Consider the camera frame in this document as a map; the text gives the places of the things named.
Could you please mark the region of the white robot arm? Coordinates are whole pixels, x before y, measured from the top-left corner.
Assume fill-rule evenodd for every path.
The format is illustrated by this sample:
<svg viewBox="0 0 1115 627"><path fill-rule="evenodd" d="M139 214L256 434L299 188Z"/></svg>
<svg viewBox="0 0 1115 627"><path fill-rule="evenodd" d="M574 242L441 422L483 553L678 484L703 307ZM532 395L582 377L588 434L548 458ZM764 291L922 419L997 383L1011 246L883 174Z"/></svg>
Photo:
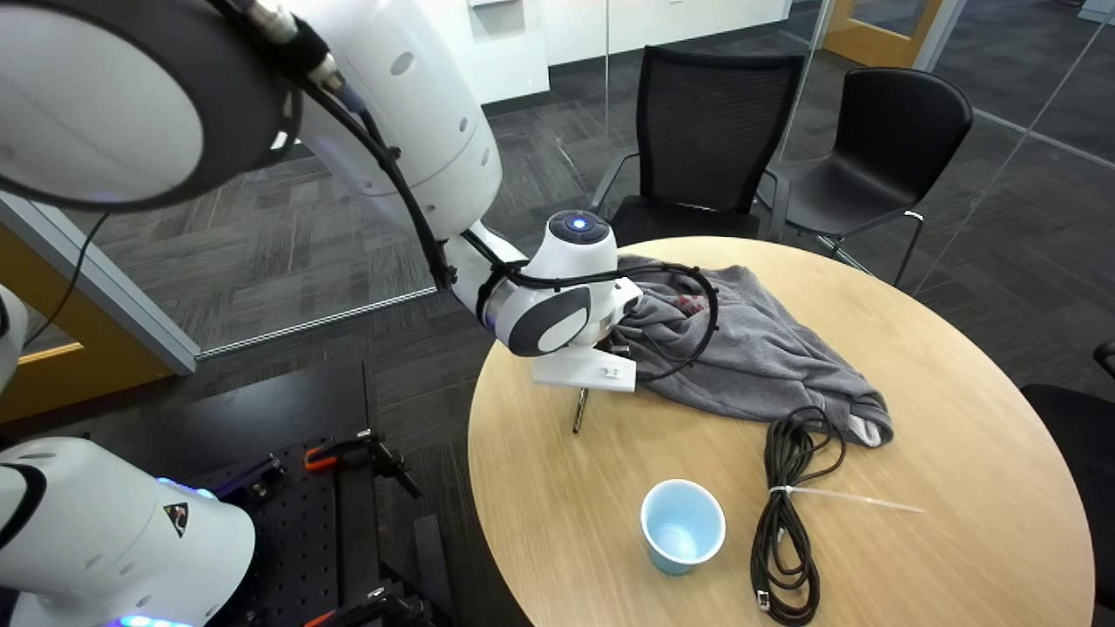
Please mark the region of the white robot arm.
<svg viewBox="0 0 1115 627"><path fill-rule="evenodd" d="M531 254L483 227L491 125L415 0L5 0L0 184L64 210L144 212L315 148L404 206L429 276L532 377L626 390L608 335L638 300L613 229L566 210ZM45 434L5 451L8 627L207 627L259 549L210 487Z"/></svg>

